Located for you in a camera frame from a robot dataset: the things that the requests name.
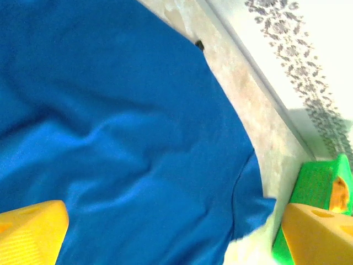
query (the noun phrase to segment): hole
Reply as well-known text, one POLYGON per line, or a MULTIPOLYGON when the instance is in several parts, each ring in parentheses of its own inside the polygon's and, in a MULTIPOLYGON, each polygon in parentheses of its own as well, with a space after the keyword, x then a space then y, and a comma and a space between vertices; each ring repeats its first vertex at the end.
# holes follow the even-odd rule
POLYGON ((28 209, 24 209, 20 211, 19 214, 23 214, 23 215, 32 214, 32 213, 35 213, 38 209, 39 207, 30 207, 28 209))
POLYGON ((324 213, 323 211, 312 210, 311 212, 314 215, 317 215, 318 217, 323 217, 323 218, 335 217, 334 215, 328 214, 328 213, 324 213))
POLYGON ((10 223, 0 224, 0 234, 2 232, 5 232, 6 230, 8 230, 11 226, 12 226, 12 224, 10 224, 10 223))
POLYGON ((353 226, 352 225, 343 225, 341 226, 343 232, 346 232, 348 235, 353 236, 353 226))

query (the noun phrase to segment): floor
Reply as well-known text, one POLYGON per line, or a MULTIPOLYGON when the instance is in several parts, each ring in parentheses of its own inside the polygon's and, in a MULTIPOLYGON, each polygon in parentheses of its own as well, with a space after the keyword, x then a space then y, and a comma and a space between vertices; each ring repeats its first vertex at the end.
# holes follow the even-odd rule
POLYGON ((204 54, 247 130, 259 159, 265 196, 276 197, 274 214, 250 236, 232 242, 225 264, 275 264, 270 250, 297 174, 310 156, 298 143, 254 81, 236 47, 226 41, 197 0, 140 0, 192 42, 202 40, 204 54))

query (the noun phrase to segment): white wall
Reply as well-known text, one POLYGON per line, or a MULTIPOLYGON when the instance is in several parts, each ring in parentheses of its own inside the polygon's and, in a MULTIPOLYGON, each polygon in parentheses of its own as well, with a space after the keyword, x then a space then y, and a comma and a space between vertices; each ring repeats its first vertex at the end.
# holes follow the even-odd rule
POLYGON ((245 5, 244 0, 202 0, 206 2, 211 10, 215 13, 222 25, 226 28, 227 33, 232 36, 233 41, 240 47, 244 56, 255 68, 260 79, 266 84, 266 88, 270 91, 274 98, 278 101, 278 105, 282 107, 285 115, 280 115, 285 122, 290 125, 290 129, 294 131, 303 147, 309 148, 317 159, 328 159, 338 152, 346 152, 353 162, 351 146, 345 144, 345 139, 353 139, 353 112, 351 107, 351 89, 350 84, 350 64, 353 62, 353 51, 351 37, 350 17, 353 10, 353 3, 344 0, 336 1, 319 1, 319 0, 299 0, 299 1, 283 1, 287 2, 286 6, 281 6, 280 1, 272 0, 254 0, 253 6, 263 8, 267 15, 261 15, 258 12, 250 12, 249 7, 245 5), (285 20, 286 27, 289 31, 285 34, 279 34, 280 41, 275 41, 276 45, 271 47, 269 42, 271 38, 265 38, 261 29, 264 28, 264 22, 256 23, 256 17, 266 19, 270 17, 273 6, 265 3, 275 2, 275 7, 282 9, 279 13, 285 20), (291 13, 301 22, 295 19, 287 19, 284 13, 291 13), (295 27, 300 24, 300 31, 295 32, 295 27), (335 111, 336 116, 344 123, 348 129, 348 133, 344 133, 341 126, 336 126, 335 119, 332 117, 320 118, 317 115, 313 118, 308 115, 305 110, 304 100, 300 98, 295 85, 291 83, 291 77, 285 73, 287 66, 283 67, 282 59, 275 55, 279 43, 286 42, 290 38, 297 45, 299 54, 292 57, 291 62, 294 66, 306 66, 304 58, 305 47, 296 43, 297 39, 304 40, 311 48, 309 55, 310 61, 313 61, 320 69, 319 75, 324 75, 323 81, 327 86, 327 90, 321 93, 322 87, 314 84, 316 89, 313 97, 318 97, 325 105, 325 98, 329 97, 332 104, 325 109, 325 112, 335 111), (318 123, 323 122, 324 130, 318 127, 318 123), (329 138, 326 142, 323 135, 329 138))

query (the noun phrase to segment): yellow plastic piece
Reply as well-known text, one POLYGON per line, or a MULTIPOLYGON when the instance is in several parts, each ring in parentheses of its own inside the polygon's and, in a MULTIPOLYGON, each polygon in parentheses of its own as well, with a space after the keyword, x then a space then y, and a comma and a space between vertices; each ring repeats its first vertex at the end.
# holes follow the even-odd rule
POLYGON ((352 265, 353 217, 289 203, 282 229, 296 265, 352 265))
POLYGON ((60 200, 0 214, 0 265, 54 265, 67 228, 60 200))

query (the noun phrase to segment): blue fabric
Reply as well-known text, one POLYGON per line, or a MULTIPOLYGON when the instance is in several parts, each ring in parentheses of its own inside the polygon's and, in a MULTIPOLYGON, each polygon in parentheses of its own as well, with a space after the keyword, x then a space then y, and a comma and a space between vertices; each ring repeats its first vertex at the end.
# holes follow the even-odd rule
POLYGON ((138 2, 0 1, 0 98, 0 212, 63 200, 57 264, 220 264, 273 210, 202 52, 138 2))

